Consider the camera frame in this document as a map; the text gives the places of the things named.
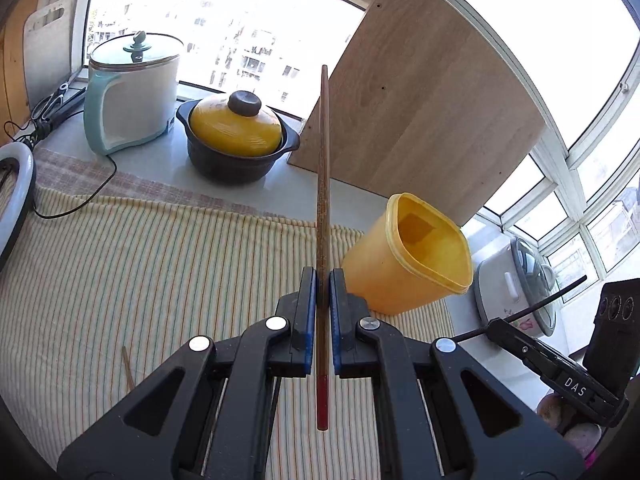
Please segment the right hand in glove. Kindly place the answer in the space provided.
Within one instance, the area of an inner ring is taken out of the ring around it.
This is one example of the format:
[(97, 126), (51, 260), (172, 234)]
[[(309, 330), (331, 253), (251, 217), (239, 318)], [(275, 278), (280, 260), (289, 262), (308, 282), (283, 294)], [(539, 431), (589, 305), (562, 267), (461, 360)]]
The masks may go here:
[(537, 415), (561, 437), (573, 445), (585, 460), (591, 455), (603, 434), (603, 428), (586, 419), (562, 396), (549, 391), (537, 404)]

